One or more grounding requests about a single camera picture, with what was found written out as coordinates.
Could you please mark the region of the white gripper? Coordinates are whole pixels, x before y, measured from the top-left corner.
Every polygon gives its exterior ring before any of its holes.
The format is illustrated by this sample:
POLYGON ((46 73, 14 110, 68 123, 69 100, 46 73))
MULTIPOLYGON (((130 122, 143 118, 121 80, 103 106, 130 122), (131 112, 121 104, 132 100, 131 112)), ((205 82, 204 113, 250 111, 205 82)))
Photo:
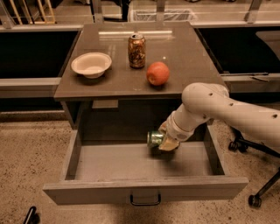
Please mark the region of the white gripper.
POLYGON ((158 146, 161 151, 173 151, 179 146, 179 142, 184 142, 189 139, 194 130, 185 131, 175 123, 175 112, 172 112, 166 122, 163 122, 158 131, 165 135, 162 143, 158 146))

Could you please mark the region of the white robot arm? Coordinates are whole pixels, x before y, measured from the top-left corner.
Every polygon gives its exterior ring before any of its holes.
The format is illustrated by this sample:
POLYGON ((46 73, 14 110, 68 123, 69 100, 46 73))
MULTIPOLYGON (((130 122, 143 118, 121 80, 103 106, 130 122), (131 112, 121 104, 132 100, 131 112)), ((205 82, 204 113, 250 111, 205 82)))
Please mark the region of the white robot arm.
POLYGON ((227 89, 218 84, 190 84, 181 99, 182 104, 159 128, 164 133, 160 150, 176 149, 198 126, 216 119, 280 152, 279 110, 233 100, 227 89))

